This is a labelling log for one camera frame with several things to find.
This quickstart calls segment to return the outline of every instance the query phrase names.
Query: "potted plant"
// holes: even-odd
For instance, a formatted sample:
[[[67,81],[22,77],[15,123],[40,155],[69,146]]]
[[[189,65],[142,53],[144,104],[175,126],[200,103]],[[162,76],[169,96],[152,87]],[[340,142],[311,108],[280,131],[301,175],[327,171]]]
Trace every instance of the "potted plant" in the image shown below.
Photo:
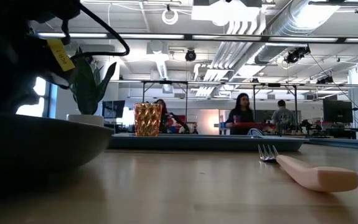
[[[81,48],[78,48],[76,54],[81,52]],[[100,79],[100,71],[103,67],[96,67],[92,70],[90,65],[92,58],[79,57],[73,62],[75,70],[73,71],[70,89],[81,114],[68,114],[67,120],[103,126],[103,116],[94,114],[97,111],[98,103],[104,97],[111,77],[114,75],[116,62],[110,65],[103,80]]]

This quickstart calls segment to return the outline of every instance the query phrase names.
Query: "gray shirt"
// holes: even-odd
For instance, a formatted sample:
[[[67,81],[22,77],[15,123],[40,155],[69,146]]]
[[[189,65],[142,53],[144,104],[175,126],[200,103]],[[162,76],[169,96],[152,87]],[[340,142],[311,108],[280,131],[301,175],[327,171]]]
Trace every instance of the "gray shirt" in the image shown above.
[[[277,125],[290,125],[295,123],[295,118],[293,116],[292,111],[286,108],[280,108],[274,111],[273,116],[271,117],[272,120],[275,121]]]

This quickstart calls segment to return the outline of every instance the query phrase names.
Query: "dark bowl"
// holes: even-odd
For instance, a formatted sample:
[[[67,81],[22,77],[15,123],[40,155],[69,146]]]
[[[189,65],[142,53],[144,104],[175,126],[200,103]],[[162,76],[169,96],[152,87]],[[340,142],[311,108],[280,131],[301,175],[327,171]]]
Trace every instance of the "dark bowl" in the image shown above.
[[[0,113],[0,177],[74,169],[107,148],[107,128]]]

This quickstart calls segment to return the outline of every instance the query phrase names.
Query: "pink fork handle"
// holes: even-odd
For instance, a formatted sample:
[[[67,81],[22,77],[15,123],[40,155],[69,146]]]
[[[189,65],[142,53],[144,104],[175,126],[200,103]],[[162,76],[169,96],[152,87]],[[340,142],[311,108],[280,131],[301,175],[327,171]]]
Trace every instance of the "pink fork handle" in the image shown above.
[[[337,167],[313,167],[289,156],[279,155],[277,162],[298,184],[318,192],[344,192],[358,187],[356,172]]]

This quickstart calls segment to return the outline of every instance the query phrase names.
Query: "table surface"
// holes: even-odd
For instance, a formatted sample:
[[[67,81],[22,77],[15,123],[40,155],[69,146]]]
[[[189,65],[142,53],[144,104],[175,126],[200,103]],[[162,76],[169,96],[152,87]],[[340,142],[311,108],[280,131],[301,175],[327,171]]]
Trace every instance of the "table surface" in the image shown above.
[[[358,149],[283,153],[358,172]],[[41,190],[0,199],[0,224],[358,223],[358,189],[306,190],[252,152],[104,152]]]

